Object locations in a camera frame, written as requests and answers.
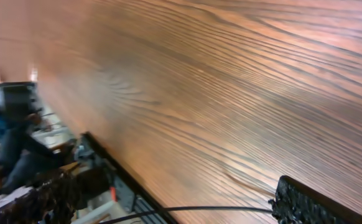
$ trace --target desk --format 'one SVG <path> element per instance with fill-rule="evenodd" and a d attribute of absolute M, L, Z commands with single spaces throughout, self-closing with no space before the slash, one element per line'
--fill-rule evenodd
<path fill-rule="evenodd" d="M 163 206 L 268 207 L 289 175 L 362 213 L 362 1 L 29 1 L 43 99 Z M 184 223 L 274 223 L 239 212 Z"/>

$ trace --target black cable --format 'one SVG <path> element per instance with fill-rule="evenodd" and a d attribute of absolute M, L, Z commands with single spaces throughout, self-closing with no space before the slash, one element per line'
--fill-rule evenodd
<path fill-rule="evenodd" d="M 234 207 L 234 206 L 189 206 L 189 207 L 172 207 L 172 208 L 163 208 L 161 210 L 141 212 L 134 215 L 129 215 L 126 217 L 116 218 L 114 220 L 106 221 L 101 224 L 114 224 L 123 222 L 126 220 L 130 220 L 133 218 L 139 218 L 146 215 L 153 215 L 156 213 L 164 213 L 164 212 L 174 212 L 174 211 L 187 211 L 187 210 L 234 210 L 234 211 L 250 211 L 250 212 L 261 212 L 272 214 L 272 210 L 264 209 L 264 208 L 254 208 L 254 207 Z"/>

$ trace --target wood grain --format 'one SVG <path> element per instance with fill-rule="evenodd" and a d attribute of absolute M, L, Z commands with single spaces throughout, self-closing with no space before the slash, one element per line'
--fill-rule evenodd
<path fill-rule="evenodd" d="M 163 206 L 268 207 L 240 183 L 285 174 L 362 213 L 362 1 L 42 0 L 29 17 L 42 96 Z"/>

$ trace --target brown wooden tabletop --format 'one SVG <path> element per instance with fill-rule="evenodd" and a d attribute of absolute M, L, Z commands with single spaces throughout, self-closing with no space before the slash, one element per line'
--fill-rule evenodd
<path fill-rule="evenodd" d="M 28 1 L 45 101 L 163 206 L 269 207 L 281 175 L 362 213 L 362 1 Z M 275 223 L 177 212 L 183 223 Z"/>

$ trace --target black plastic object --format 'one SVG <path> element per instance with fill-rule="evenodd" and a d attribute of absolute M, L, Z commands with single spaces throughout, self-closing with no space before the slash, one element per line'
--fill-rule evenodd
<path fill-rule="evenodd" d="M 81 135 L 81 142 L 84 145 L 84 150 L 91 148 L 99 158 L 91 158 L 94 164 L 99 164 L 99 161 L 107 161 L 110 166 L 116 170 L 115 188 L 116 197 L 120 204 L 122 200 L 127 205 L 128 212 L 143 212 L 151 210 L 162 210 L 163 207 L 151 197 L 138 182 L 116 161 L 114 160 L 90 133 Z M 178 223 L 168 212 L 149 215 L 141 218 L 144 223 Z"/>
<path fill-rule="evenodd" d="M 362 224 L 362 215 L 285 175 L 279 179 L 275 200 L 269 203 L 272 216 L 281 224 Z"/>

